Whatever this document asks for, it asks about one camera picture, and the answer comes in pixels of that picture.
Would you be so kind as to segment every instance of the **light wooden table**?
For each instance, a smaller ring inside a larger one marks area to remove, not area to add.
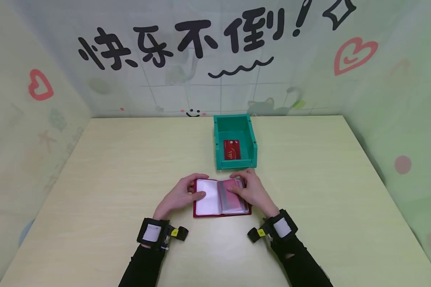
[[[341,116],[253,118],[257,173],[336,287],[431,287],[431,265]],[[215,170],[212,118],[94,119],[1,287],[117,286],[144,217],[179,178]],[[192,218],[158,286],[288,286],[261,215]]]

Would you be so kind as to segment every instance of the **card holder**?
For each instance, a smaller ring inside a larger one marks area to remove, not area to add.
[[[228,187],[243,187],[240,179],[197,179],[194,192],[205,191],[206,197],[194,202],[194,217],[222,217],[252,214],[252,206],[237,194],[227,190]]]

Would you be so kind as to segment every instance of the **wrist strap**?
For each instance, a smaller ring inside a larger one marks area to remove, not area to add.
[[[281,209],[277,216],[267,218],[259,229],[252,228],[247,235],[253,243],[264,236],[273,241],[284,242],[295,238],[297,231],[298,227],[287,211]]]
[[[145,218],[137,235],[137,242],[148,245],[153,250],[168,250],[167,245],[171,236],[184,241],[188,230],[182,226],[175,229],[169,222],[169,220]]]

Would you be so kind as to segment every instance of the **black sleeve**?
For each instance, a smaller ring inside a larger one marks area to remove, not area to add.
[[[119,287],[155,287],[163,258],[164,250],[152,250],[139,245]]]
[[[273,241],[271,246],[293,287],[332,287],[330,279],[296,236],[279,244]],[[294,256],[286,259],[286,254]]]

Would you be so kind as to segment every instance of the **green plastic box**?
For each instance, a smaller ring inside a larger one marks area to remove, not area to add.
[[[214,116],[217,169],[257,167],[257,141],[249,114]],[[239,141],[240,159],[225,160],[225,141]]]

